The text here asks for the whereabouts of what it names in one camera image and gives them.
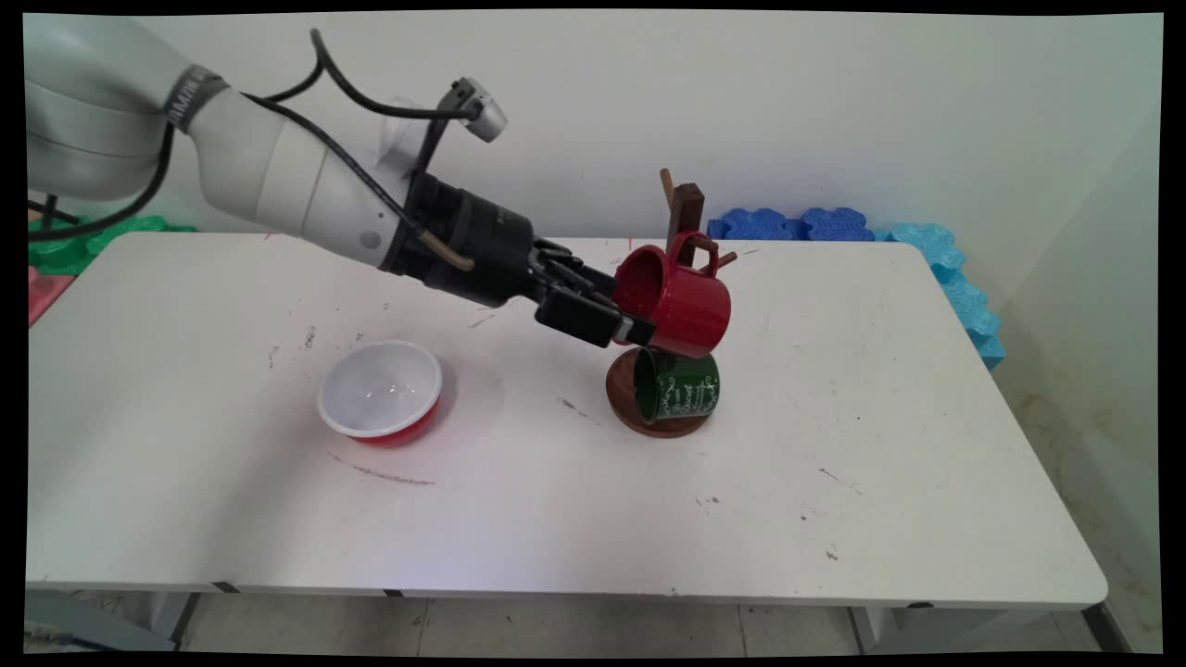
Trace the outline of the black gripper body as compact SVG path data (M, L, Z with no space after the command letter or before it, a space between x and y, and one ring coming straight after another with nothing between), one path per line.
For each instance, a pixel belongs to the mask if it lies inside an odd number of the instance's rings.
M385 273L412 278L487 309L500 309L516 296L538 301L556 284L554 277L531 265L536 235L525 216L423 170L410 179L404 211L474 266L470 271L455 269L417 240L407 222L401 222L380 263Z

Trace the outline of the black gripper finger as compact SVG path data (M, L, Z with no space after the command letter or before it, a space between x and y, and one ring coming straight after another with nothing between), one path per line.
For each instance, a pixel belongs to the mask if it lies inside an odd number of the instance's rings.
M593 269L563 244L547 239L533 240L533 275L546 287L565 287L578 296L610 298L616 279Z
M538 301L535 320L593 347L608 347L613 342L648 347L658 330L653 320L625 313L612 303L605 305L565 287L546 292Z

